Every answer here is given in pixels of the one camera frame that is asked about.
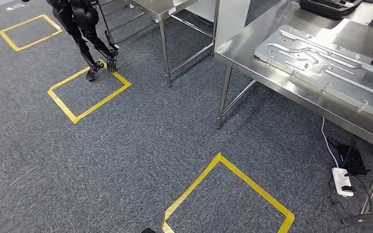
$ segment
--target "aluminum plate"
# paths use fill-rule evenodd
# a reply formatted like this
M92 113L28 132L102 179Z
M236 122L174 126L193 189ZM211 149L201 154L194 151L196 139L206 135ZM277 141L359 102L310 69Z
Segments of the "aluminum plate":
M255 49L255 56L293 77L373 115L370 57L281 26Z

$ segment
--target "white power strip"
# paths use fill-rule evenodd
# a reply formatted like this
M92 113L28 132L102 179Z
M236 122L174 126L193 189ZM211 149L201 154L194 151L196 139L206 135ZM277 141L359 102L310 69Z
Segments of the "white power strip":
M343 168L334 167L332 169L332 175L334 176L334 183L337 193L343 197L352 197L354 195L353 191L342 190L343 186L351 186L350 177L345 176L345 174L348 174L348 171Z

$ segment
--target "humanoid robot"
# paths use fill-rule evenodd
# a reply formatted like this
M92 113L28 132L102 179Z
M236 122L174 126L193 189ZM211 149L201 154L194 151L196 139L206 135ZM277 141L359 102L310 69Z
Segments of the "humanoid robot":
M107 59L107 69L110 72L116 71L119 47L109 42L112 49L108 49L96 33L95 25L99 21L99 16L93 6L98 3L98 0L47 0L47 2L52 6L55 18L73 37L81 50L81 55L89 64L90 70L86 74L86 79L94 80L95 74L103 68L103 63L94 61L85 39L89 40L95 49Z

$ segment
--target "metal table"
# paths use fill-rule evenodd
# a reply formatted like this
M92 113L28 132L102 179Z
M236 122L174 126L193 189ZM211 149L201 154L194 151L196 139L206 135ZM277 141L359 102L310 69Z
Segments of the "metal table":
M323 18L300 9L297 3L283 0L217 48L215 57L225 63L227 68L216 128L220 129L222 116L258 82L373 144L373 115L293 78L254 56L255 48L282 25L289 25L369 57L373 52L373 28L347 19L334 21ZM251 77L253 81L225 107L232 69ZM346 224L373 217L373 212L368 212L370 198L373 197L373 181L369 193L359 215L343 219Z
M138 14L137 16L123 22L122 24L115 26L113 28L108 27L108 23L106 22L105 16L102 11L102 6L109 4L113 2L114 0L108 0L103 3L98 2L98 8L100 10L102 19L104 21L105 27L106 27L106 36L108 38L108 41L110 44L114 44L113 38L111 35L111 32L121 28L122 26L136 20L137 18L140 18L144 14L148 14L152 17L152 19L159 21L159 29L161 31L161 39L162 39L162 49L163 49L163 55L164 55L164 65L165 65L165 77L167 80L167 86L171 86L171 74L179 70L181 67L186 65L188 62L192 61L194 58L198 57L200 54L205 52L208 49L211 50L211 54L214 54L215 52L215 38L217 34L217 25L218 25L218 15L219 15L219 9L220 9L220 0L216 0L215 5L215 12L214 12L214 30L212 34L209 34L205 32L204 30L198 28L197 26L193 25L192 23L189 23L177 16L175 16L176 13L184 10L185 8L199 2L199 0L125 0L126 5L130 4L133 6L138 7L143 13ZM165 35L165 19L172 17L176 19L177 21L201 32L202 34L212 38L212 42L205 46L203 49L198 51L196 54L190 56L185 61L177 65L175 68L170 69L169 62L168 62L168 50L167 50L167 40Z

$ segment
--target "yellow tape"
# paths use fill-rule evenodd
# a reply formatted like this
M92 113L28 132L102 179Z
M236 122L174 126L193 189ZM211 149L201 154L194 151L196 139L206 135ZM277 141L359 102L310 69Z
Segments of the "yellow tape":
M103 63L104 67L106 68L106 63L103 61L103 60L99 60ZM90 67L87 67L81 71L79 71L78 73L66 78L65 80L51 86L48 90L48 94L49 96L53 99L53 101L55 101L55 103L61 108L61 110L65 113L65 115L67 115L69 117L69 119L74 123L76 124L80 119L84 118L85 116L87 116L88 114L92 113L93 111L95 111L95 109L101 107L101 105L103 105L104 103L110 101L113 97L115 97L117 94L121 93L122 91L124 91L126 88L130 87L131 84L126 80L124 79L120 74L118 74L116 71L113 72L112 74L123 84L123 86L121 88L119 88L118 90L114 91L112 94L110 94L109 96L107 96L106 98L104 98L103 100L99 101L97 104L95 104L94 106L90 107L88 110L84 111L83 113L81 113L79 116L75 116L71 110L62 102L62 100L60 98L58 98L58 96L55 94L55 92L53 91L55 88L71 81L72 79L80 76L81 74L84 74L85 72L87 72L88 70L90 69Z
M198 178L181 194L181 196L171 204L164 213L164 220L162 222L162 230L164 233L174 233L172 228L168 225L167 220L172 215L172 213L178 208L178 206L190 195L190 193L196 188L196 186L208 175L208 173L215 167L215 165L221 162L227 168L229 168L234 174L245 181L255 192L259 193L265 200L267 200L275 209L281 212L286 218L278 230L278 233L288 232L293 221L294 214L291 213L285 206L279 203L275 198L269 195L264 189L252 181L247 175L245 175L241 170L239 170L235 165L224 158L221 153L218 153L214 159L209 163L209 165L204 169L204 171L198 176Z
M21 25L23 25L23 24L25 24L25 23L29 23L29 22L31 22L31 21L34 21L34 20L36 20L36 19L38 19L38 18L44 18L48 23L50 23L57 31L56 32L54 32L54 33L52 33L52 34L50 34L50 35L48 35L48 36L45 36L44 38L42 38L42 39L39 39L39 40L37 40L37 41L35 41L35 42L32 42L32 43L30 43L30 44L28 44L28 45L25 45L25 46L23 46L23 47L21 47L21 48L19 48L18 46L16 46L15 45L15 43L6 35L6 31L8 31L8 30L11 30L11 29L13 29L13 28L16 28L16 27L19 27L19 26L21 26ZM43 14L43 15L40 15L40 16L36 16L36 17L34 17L34 18L31 18L31 19L28 19L28 20L26 20L26 21L24 21L24 22L22 22L22 23L19 23L19 24L16 24L16 25L14 25L14 26L12 26L12 27L9 27L9 28L6 28L6 29L3 29L3 30L1 30L0 31L0 35L3 37L3 39L9 44L9 46L11 46L15 51L20 51L20 50L24 50L24 49L26 49L26 48L29 48L30 46L32 46L32 45L36 45L37 43L39 43L39 42L42 42L42 41L44 41L44 40L46 40L46 39L48 39L48 38L50 38L50 37L52 37L52 36L54 36L54 35L56 35L56 34L59 34L60 32L62 32L62 29L61 29L61 27L59 27L55 22L53 22L46 14Z

